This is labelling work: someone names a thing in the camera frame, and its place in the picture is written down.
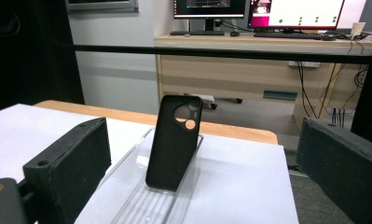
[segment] computer monitor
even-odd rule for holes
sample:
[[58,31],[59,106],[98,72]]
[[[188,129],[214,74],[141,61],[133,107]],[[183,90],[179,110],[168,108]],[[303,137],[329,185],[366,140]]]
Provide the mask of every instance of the computer monitor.
[[205,30],[214,29],[214,19],[244,18],[245,0],[173,0],[175,19],[205,19]]
[[247,28],[335,30],[344,0],[250,0]]

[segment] phone case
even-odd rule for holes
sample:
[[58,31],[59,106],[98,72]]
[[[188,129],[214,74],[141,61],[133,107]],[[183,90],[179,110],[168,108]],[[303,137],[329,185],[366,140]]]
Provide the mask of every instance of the phone case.
[[198,96],[162,98],[145,183],[176,191],[196,152],[202,100]]

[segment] wooden desk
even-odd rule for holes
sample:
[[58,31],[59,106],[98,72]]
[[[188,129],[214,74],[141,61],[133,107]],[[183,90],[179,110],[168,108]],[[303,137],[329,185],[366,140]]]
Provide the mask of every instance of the wooden desk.
[[[246,49],[294,53],[372,54],[372,41],[321,41],[303,39],[254,38],[251,35],[225,36],[159,36],[156,47],[199,49]],[[195,93],[218,97],[263,100],[294,104],[298,127],[306,116],[303,104],[312,115],[309,103],[302,97],[302,85],[297,66],[288,61],[158,56],[159,94]],[[358,64],[320,63],[304,67],[303,88],[318,118],[325,109],[354,109],[361,88],[354,84]],[[267,91],[285,96],[269,98]],[[290,93],[295,98],[286,97]]]
[[[149,125],[154,125],[154,126],[157,124],[156,115],[148,115],[148,114],[135,113],[135,112],[130,112],[130,111],[123,111],[123,110],[115,110],[115,109],[102,108],[102,107],[91,106],[91,105],[77,105],[77,104],[71,104],[71,103],[65,103],[65,102],[59,102],[59,101],[44,101],[34,106],[47,108],[47,109],[61,110],[65,112],[72,112],[72,113],[77,113],[77,114],[92,115],[92,116],[97,116],[97,117],[106,117],[110,119],[121,119],[121,120],[149,124]],[[251,141],[256,141],[256,142],[278,144],[278,139],[276,137],[276,134],[269,132],[269,131],[265,131],[265,130],[242,128],[242,127],[230,126],[230,125],[225,125],[225,124],[216,124],[216,123],[210,123],[210,122],[202,122],[200,124],[200,132],[219,135],[219,136],[225,136],[225,137],[240,138],[240,139],[251,140]]]

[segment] clear acrylic stand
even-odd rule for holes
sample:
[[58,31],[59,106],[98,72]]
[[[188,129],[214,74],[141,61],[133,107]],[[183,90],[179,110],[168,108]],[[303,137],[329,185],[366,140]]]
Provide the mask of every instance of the clear acrylic stand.
[[197,152],[176,192],[145,183],[154,129],[105,176],[77,223],[182,223],[200,175]]

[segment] metal rod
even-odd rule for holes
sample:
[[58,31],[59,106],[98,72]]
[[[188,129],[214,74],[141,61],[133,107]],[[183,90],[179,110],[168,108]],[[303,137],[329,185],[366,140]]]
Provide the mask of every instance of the metal rod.
[[339,54],[315,54],[272,52],[257,50],[233,50],[233,49],[187,49],[187,48],[161,48],[161,47],[127,47],[127,46],[96,46],[96,45],[69,45],[56,44],[56,46],[75,51],[110,52],[110,53],[134,53],[134,54],[160,54],[199,56],[215,58],[241,58],[275,61],[298,61],[320,63],[362,63],[372,64],[372,55],[339,55]]

